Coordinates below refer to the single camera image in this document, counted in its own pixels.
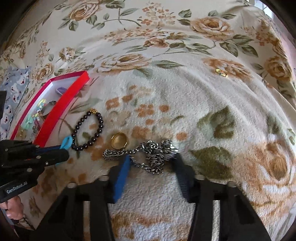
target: blue fabric with cartoon print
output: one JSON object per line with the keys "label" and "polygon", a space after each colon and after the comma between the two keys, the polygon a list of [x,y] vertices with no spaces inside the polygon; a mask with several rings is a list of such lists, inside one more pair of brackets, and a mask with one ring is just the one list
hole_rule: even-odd
{"label": "blue fabric with cartoon print", "polygon": [[16,69],[10,66],[0,84],[0,90],[7,91],[3,117],[0,121],[1,140],[6,139],[7,137],[10,122],[13,119],[14,113],[29,83],[29,70],[29,67],[25,69]]}

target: open box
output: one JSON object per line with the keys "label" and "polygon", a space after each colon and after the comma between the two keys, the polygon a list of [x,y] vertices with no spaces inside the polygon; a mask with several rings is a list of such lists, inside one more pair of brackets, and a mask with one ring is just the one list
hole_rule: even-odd
{"label": "open box", "polygon": [[[88,80],[89,76],[86,71],[64,74],[48,80],[28,104],[10,139],[15,139],[19,128],[24,129],[25,127],[26,139],[44,147],[59,118]],[[65,92],[57,91],[61,87]],[[41,113],[43,104],[47,108],[52,105],[46,118]]]}

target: silver chain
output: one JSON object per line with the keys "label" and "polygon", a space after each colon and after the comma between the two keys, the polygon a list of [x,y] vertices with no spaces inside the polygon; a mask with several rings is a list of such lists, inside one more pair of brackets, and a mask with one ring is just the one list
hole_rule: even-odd
{"label": "silver chain", "polygon": [[[131,156],[139,151],[145,152],[146,160],[149,162],[149,165],[145,163],[140,164]],[[164,165],[164,162],[170,160],[177,152],[177,147],[173,146],[170,139],[163,140],[160,146],[155,141],[147,140],[132,150],[105,150],[103,157],[106,160],[118,160],[120,156],[128,154],[131,157],[132,165],[158,175],[163,173],[162,166]]]}

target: human hand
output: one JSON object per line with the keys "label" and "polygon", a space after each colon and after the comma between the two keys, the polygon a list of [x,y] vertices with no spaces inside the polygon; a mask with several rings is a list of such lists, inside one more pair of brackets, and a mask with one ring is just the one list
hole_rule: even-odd
{"label": "human hand", "polygon": [[19,196],[0,203],[0,208],[6,209],[6,215],[10,219],[19,220],[23,218],[24,205]]}

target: metal bolt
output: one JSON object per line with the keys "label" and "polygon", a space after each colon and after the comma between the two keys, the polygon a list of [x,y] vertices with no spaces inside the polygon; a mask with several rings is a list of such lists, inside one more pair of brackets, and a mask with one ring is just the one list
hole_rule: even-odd
{"label": "metal bolt", "polygon": [[195,175],[195,179],[197,179],[197,180],[204,180],[205,179],[205,176],[198,174],[198,175]]}
{"label": "metal bolt", "polygon": [[227,185],[231,188],[235,188],[237,186],[235,182],[228,182]]}
{"label": "metal bolt", "polygon": [[76,183],[69,183],[69,184],[67,185],[67,187],[68,187],[68,188],[75,188],[75,187],[77,187],[77,184],[76,184]]}
{"label": "metal bolt", "polygon": [[106,181],[109,180],[109,177],[108,177],[108,176],[100,176],[100,177],[99,177],[99,180],[100,180],[101,182],[106,182]]}

